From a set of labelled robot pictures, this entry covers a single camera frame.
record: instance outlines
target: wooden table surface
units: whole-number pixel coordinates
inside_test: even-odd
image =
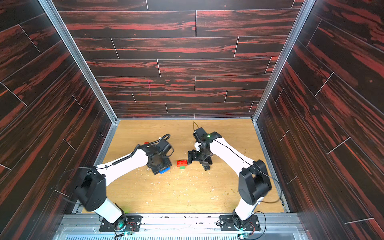
[[[107,187],[108,198],[125,212],[132,213],[228,213],[237,206],[238,177],[219,157],[213,156],[213,165],[204,171],[198,162],[184,170],[177,160],[186,160],[194,149],[193,120],[123,120],[120,122],[108,149],[105,162],[115,160],[133,151],[137,144],[151,142],[169,133],[168,140],[175,149],[170,157],[172,166],[164,174],[154,175],[147,166],[135,169],[118,178]],[[264,154],[250,119],[195,120],[207,133],[218,132],[239,152],[253,160],[263,160]],[[274,201],[278,193],[272,190],[265,201]],[[279,202],[262,203],[256,207],[262,212],[283,212]]]

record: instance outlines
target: cable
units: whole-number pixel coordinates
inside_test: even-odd
[[[195,122],[192,122],[193,131],[195,131],[195,130],[196,130],[196,129],[195,129],[195,124],[196,124],[197,128],[199,128],[199,126],[198,126],[198,124],[197,124],[197,123],[195,123]]]
[[[252,234],[255,233],[255,226],[254,226],[251,222],[249,222],[249,224],[253,227],[253,230],[252,230],[252,233],[251,233],[251,235],[252,235]]]
[[[89,170],[95,170],[94,168],[90,168],[90,167],[75,167],[75,168],[72,168],[72,169],[70,169],[70,170],[67,170],[67,171],[65,171],[65,172],[63,172],[63,173],[61,174],[60,178],[57,180],[56,186],[59,185],[59,182],[60,182],[60,180],[61,180],[61,178],[63,177],[64,174],[66,174],[67,172],[71,172],[71,171],[73,171],[73,170],[76,170],[76,169],[89,169]],[[78,203],[78,202],[74,202],[74,201],[71,201],[71,200],[65,198],[63,194],[60,194],[60,195],[62,195],[62,196],[63,196],[63,199],[64,199],[65,201],[67,201],[67,202],[70,202],[70,203],[73,203],[73,204],[79,204],[79,205],[81,205],[81,204]]]
[[[279,184],[279,186],[280,186],[279,198],[278,198],[277,200],[275,200],[275,201],[273,201],[273,202],[266,202],[266,201],[261,201],[261,202],[264,202],[264,203],[267,203],[267,204],[274,204],[274,203],[277,203],[278,201],[280,201],[280,199],[281,199],[281,195],[283,194],[283,188],[281,187],[280,182],[279,182],[276,178],[274,178],[274,177],[270,177],[270,176],[268,176],[267,174],[263,173],[263,172],[260,171],[259,169],[256,169],[256,170],[259,171],[259,172],[261,172],[262,174],[266,175],[267,177],[273,179],[273,180],[274,180],[275,182],[277,182],[277,183]]]
[[[220,144],[223,145],[224,147],[226,147],[226,148],[228,148],[229,150],[231,150],[231,152],[233,152],[236,156],[238,156],[241,160],[243,160],[243,161],[244,161],[245,163],[247,163],[249,166],[252,166],[252,165],[249,164],[247,161],[245,161],[244,159],[242,159],[239,155],[237,155],[234,151],[232,151],[232,149],[230,149],[230,148],[227,147],[226,145],[222,144],[221,142],[218,142],[218,143],[220,143]],[[273,202],[265,202],[265,201],[261,201],[261,202],[264,202],[264,203],[267,203],[267,204],[274,204],[274,203],[277,203],[278,201],[280,201],[281,196],[283,195],[283,188],[281,187],[280,182],[279,182],[276,178],[274,178],[274,177],[270,177],[270,176],[268,176],[268,174],[263,173],[263,172],[260,171],[259,169],[257,169],[257,168],[255,168],[255,169],[256,169],[257,171],[259,171],[260,173],[262,173],[262,174],[266,175],[267,177],[269,177],[269,178],[273,179],[274,181],[276,181],[276,182],[279,184],[279,186],[280,186],[279,199],[277,199],[276,201],[273,201]]]
[[[257,238],[247,238],[247,240],[256,240],[256,239],[259,239],[259,238],[261,238],[261,237],[264,235],[264,233],[265,233],[265,231],[266,231],[266,217],[265,217],[265,214],[264,214],[263,212],[261,212],[261,211],[257,211],[257,212],[262,213],[262,214],[264,215],[264,219],[265,219],[265,228],[264,228],[264,231],[263,231],[263,233],[262,233],[260,236],[258,236]]]

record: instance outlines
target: red and black wood grain wall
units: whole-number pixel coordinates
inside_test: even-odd
[[[302,0],[54,0],[119,118],[250,117]]]
[[[258,119],[312,239],[384,239],[384,3],[317,0]]]
[[[0,82],[0,239],[51,239],[111,122],[37,0],[0,3]]]

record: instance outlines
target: metal base plate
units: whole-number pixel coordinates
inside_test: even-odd
[[[219,216],[220,218],[220,229],[222,231],[239,231],[237,228],[235,228],[235,225],[232,221],[232,215],[220,215]],[[252,223],[255,227],[255,231],[260,231],[260,223],[259,223],[259,219],[257,218],[257,216],[255,214],[253,214],[251,216],[251,219],[249,221],[250,223]],[[244,229],[243,231],[253,231],[253,227],[251,225],[249,225],[246,229]]]
[[[134,223],[127,224],[125,229],[123,231],[121,231],[121,232],[132,231],[133,227],[135,227],[134,232],[138,232],[140,230],[142,216],[137,216],[137,215],[135,215],[135,216],[126,216],[126,219],[127,219],[127,222],[134,222]],[[107,220],[105,220],[105,218],[103,218],[103,220],[101,221],[101,225],[100,225],[99,231],[100,232],[113,232],[112,224],[110,224]]]

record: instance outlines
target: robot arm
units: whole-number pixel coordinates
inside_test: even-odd
[[[211,156],[216,154],[239,176],[238,190],[241,199],[233,210],[232,219],[239,230],[245,229],[256,205],[272,189],[264,162],[255,162],[244,156],[217,132],[207,134],[204,129],[198,128],[194,137],[197,150],[188,152],[188,164],[199,161],[205,170],[209,170],[212,165]]]
[[[123,231],[127,224],[124,211],[112,203],[106,196],[106,186],[124,174],[144,165],[154,174],[163,173],[172,165],[167,153],[172,146],[167,142],[170,135],[159,140],[137,145],[133,152],[121,158],[100,164],[85,172],[81,185],[76,186],[75,194],[89,212],[96,212],[111,223],[115,231]]]

